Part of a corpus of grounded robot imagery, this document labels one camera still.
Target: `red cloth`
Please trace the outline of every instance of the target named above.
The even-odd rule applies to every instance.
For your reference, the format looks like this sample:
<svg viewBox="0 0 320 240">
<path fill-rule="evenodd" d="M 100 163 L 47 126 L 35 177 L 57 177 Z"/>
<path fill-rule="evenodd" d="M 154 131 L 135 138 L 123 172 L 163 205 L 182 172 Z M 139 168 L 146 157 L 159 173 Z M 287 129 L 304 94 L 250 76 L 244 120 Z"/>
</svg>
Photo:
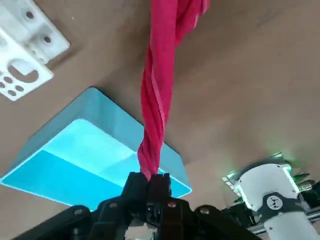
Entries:
<svg viewBox="0 0 320 240">
<path fill-rule="evenodd" d="M 157 174 L 174 84 L 175 47 L 197 24 L 210 0 L 151 0 L 151 34 L 141 85 L 144 138 L 140 170 Z"/>
</svg>

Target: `metal screw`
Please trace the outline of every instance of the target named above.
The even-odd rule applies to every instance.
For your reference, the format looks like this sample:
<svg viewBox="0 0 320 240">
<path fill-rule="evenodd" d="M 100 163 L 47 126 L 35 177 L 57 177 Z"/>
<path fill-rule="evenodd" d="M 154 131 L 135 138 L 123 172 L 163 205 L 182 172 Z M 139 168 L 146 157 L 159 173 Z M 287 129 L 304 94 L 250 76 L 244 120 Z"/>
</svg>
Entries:
<svg viewBox="0 0 320 240">
<path fill-rule="evenodd" d="M 209 214 L 209 213 L 210 213 L 210 211 L 209 211 L 209 209 L 208 209 L 208 208 L 203 207 L 203 208 L 201 208 L 201 209 L 200 209 L 200 213 L 202 213 L 202 214 Z"/>
<path fill-rule="evenodd" d="M 116 202 L 112 202 L 112 203 L 110 203 L 109 207 L 116 208 L 116 207 L 118 207 L 118 204 Z"/>
<path fill-rule="evenodd" d="M 74 213 L 74 215 L 79 215 L 79 214 L 82 214 L 82 212 L 83 212 L 82 209 L 77 209 L 73 213 Z"/>
<path fill-rule="evenodd" d="M 175 208 L 176 206 L 177 204 L 174 201 L 168 203 L 169 208 Z"/>
</svg>

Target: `tan surface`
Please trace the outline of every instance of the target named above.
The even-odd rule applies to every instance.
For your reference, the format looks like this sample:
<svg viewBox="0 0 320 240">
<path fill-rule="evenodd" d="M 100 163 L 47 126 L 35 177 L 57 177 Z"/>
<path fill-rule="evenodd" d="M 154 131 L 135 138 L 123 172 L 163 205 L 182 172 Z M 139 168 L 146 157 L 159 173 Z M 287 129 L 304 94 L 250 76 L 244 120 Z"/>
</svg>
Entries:
<svg viewBox="0 0 320 240">
<path fill-rule="evenodd" d="M 39 0 L 72 48 L 55 77 L 17 102 L 0 95 L 0 172 L 35 131 L 89 86 L 139 121 L 147 0 Z M 319 176 L 320 2 L 215 0 L 178 48 L 167 142 L 185 161 L 194 207 L 223 208 L 221 177 L 277 151 Z M 63 206 L 0 187 L 0 239 Z"/>
</svg>

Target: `white bracket with holes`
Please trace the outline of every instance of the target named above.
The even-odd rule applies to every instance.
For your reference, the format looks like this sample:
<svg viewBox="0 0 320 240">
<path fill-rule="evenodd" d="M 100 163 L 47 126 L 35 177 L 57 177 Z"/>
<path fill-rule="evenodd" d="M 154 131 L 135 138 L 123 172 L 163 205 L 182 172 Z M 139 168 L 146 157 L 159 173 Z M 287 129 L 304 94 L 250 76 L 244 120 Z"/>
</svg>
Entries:
<svg viewBox="0 0 320 240">
<path fill-rule="evenodd" d="M 45 64 L 69 46 L 32 0 L 0 0 L 0 93 L 16 101 L 50 80 Z"/>
</svg>

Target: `light blue bin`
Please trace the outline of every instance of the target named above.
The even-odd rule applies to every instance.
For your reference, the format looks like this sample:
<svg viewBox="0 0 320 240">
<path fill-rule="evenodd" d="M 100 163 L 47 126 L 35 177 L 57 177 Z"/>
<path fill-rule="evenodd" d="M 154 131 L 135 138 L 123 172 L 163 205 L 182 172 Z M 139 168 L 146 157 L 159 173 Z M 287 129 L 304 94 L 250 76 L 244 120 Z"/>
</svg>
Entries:
<svg viewBox="0 0 320 240">
<path fill-rule="evenodd" d="M 1 183 L 66 205 L 118 196 L 139 172 L 143 126 L 96 88 L 89 88 L 36 132 Z M 171 174 L 172 196 L 192 189 L 179 154 L 164 144 L 159 173 Z"/>
</svg>

